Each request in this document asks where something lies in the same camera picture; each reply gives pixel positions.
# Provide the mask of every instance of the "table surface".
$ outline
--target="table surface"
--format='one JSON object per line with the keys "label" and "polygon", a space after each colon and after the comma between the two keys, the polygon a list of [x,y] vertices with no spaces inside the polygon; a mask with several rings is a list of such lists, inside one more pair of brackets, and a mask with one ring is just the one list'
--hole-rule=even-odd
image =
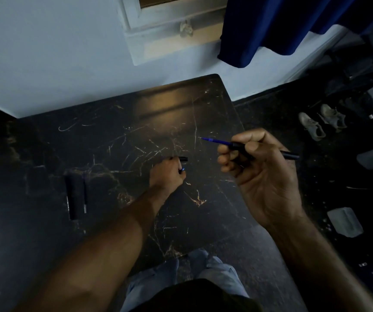
{"label": "table surface", "polygon": [[[187,156],[187,178],[154,221],[132,273],[255,225],[217,146],[242,124],[219,76],[55,110],[0,127],[0,308],[148,188],[163,156]],[[64,175],[75,184],[69,220]],[[87,214],[82,176],[87,180]]]}

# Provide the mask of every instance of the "gray sneaker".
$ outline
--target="gray sneaker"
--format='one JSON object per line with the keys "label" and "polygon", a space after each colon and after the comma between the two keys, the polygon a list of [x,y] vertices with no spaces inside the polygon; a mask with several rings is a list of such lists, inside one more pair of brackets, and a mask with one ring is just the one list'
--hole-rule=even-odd
{"label": "gray sneaker", "polygon": [[321,125],[319,125],[317,121],[310,118],[307,113],[299,113],[299,121],[315,141],[321,141],[324,137],[326,137]]}
{"label": "gray sneaker", "polygon": [[346,128],[345,115],[341,114],[336,109],[332,109],[327,104],[321,105],[321,114],[325,120],[335,128],[336,132],[341,132],[342,129]]}

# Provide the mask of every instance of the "curtain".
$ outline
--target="curtain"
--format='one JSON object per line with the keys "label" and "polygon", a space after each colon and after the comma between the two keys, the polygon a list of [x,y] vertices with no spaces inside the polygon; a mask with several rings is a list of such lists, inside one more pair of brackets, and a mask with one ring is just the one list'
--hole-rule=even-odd
{"label": "curtain", "polygon": [[291,55],[309,31],[334,24],[367,33],[373,0],[228,0],[218,58],[244,68],[260,46]]}

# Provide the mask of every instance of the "wall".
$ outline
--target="wall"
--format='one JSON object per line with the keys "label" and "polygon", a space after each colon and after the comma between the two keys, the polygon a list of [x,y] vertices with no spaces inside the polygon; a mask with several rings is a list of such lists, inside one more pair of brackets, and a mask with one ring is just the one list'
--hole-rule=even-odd
{"label": "wall", "polygon": [[219,43],[135,67],[115,0],[0,0],[0,109],[23,117],[210,73],[237,100],[295,79],[342,33],[309,33],[288,57],[260,48],[245,69],[217,60]]}

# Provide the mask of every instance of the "blue jeans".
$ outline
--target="blue jeans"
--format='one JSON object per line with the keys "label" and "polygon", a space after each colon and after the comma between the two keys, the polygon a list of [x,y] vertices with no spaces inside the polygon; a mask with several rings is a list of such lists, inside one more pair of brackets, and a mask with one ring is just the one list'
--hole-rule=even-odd
{"label": "blue jeans", "polygon": [[[248,298],[237,272],[231,265],[223,264],[216,256],[208,257],[202,249],[188,254],[194,279],[204,278],[215,283],[229,294],[238,294]],[[176,272],[179,260],[173,258],[163,264],[144,270],[132,277],[127,289],[126,299],[120,312],[128,312],[154,297],[159,291],[176,284]]]}

